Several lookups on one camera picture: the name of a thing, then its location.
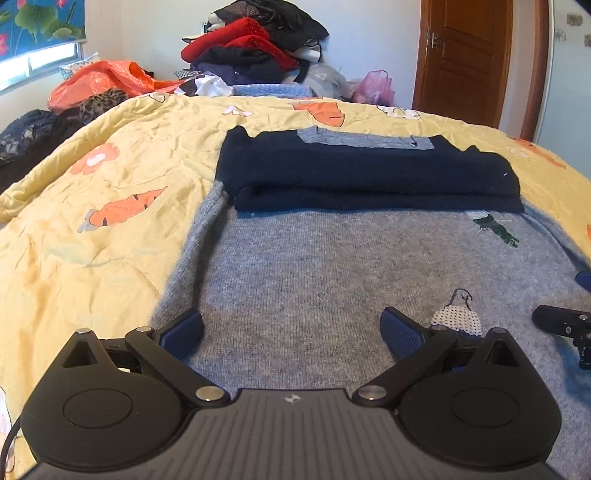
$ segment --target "metal pivot screw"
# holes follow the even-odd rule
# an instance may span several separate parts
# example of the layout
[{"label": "metal pivot screw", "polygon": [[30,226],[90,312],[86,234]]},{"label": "metal pivot screw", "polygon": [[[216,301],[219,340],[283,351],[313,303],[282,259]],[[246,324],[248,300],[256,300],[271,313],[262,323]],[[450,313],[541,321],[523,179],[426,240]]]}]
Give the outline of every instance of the metal pivot screw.
[{"label": "metal pivot screw", "polygon": [[201,387],[199,390],[195,392],[195,396],[199,400],[203,401],[218,401],[221,400],[225,394],[226,392],[224,392],[220,387],[216,387],[215,385]]},{"label": "metal pivot screw", "polygon": [[361,387],[357,393],[364,400],[371,401],[381,400],[388,394],[386,389],[379,385],[365,385],[364,387]]}]

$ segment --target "orange plastic bag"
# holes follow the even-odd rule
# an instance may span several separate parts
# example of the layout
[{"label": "orange plastic bag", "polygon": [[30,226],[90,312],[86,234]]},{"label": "orange plastic bag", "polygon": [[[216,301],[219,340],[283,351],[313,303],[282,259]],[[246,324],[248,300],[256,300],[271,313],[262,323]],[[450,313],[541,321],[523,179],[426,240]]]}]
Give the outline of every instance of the orange plastic bag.
[{"label": "orange plastic bag", "polygon": [[129,97],[135,97],[151,92],[173,92],[183,82],[185,80],[154,80],[134,61],[103,60],[78,70],[71,79],[59,85],[49,96],[47,107],[59,115],[110,88],[123,90]]}]

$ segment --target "door handle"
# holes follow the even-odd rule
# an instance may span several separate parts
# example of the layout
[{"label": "door handle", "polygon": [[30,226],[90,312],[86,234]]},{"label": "door handle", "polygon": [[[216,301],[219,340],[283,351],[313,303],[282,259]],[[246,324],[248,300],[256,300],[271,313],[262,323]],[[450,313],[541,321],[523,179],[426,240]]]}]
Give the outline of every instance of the door handle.
[{"label": "door handle", "polygon": [[437,46],[439,45],[439,35],[435,32],[431,32],[431,50],[437,50]]}]

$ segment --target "window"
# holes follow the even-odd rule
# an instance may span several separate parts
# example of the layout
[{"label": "window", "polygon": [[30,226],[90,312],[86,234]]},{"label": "window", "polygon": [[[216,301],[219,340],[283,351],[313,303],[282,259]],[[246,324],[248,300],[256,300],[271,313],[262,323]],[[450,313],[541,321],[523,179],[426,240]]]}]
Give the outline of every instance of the window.
[{"label": "window", "polygon": [[0,92],[28,79],[53,73],[59,65],[81,57],[78,43],[66,43],[0,62]]}]

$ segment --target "red lotus flower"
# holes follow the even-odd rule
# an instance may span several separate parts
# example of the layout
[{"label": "red lotus flower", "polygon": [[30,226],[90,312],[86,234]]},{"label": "red lotus flower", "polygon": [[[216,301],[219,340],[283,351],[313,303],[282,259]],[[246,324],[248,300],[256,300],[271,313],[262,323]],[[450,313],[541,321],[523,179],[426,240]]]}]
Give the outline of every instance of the red lotus flower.
[{"label": "red lotus flower", "polygon": [[8,41],[8,34],[3,33],[0,35],[0,57],[3,57],[8,52],[8,45],[6,42]]}]

